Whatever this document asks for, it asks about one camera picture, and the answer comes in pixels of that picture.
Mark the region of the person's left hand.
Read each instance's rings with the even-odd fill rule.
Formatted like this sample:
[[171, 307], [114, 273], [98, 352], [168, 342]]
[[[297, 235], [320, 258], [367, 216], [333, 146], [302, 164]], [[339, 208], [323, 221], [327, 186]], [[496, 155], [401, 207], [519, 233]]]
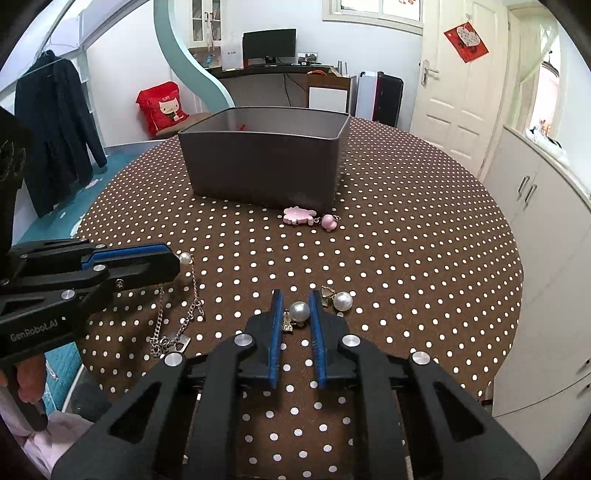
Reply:
[[18, 396], [22, 402], [38, 403], [44, 394], [47, 379], [44, 354], [27, 358], [17, 364]]

